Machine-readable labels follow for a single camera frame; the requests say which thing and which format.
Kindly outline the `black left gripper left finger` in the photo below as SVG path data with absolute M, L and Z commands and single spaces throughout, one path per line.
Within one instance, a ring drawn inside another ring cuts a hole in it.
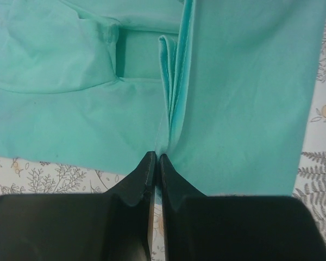
M 0 260 L 150 260 L 156 155 L 100 194 L 0 196 Z

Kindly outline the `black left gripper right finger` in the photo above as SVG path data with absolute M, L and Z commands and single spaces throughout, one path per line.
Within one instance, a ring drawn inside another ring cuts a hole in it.
M 290 196 L 207 196 L 159 162 L 167 260 L 326 260 L 307 207 Z

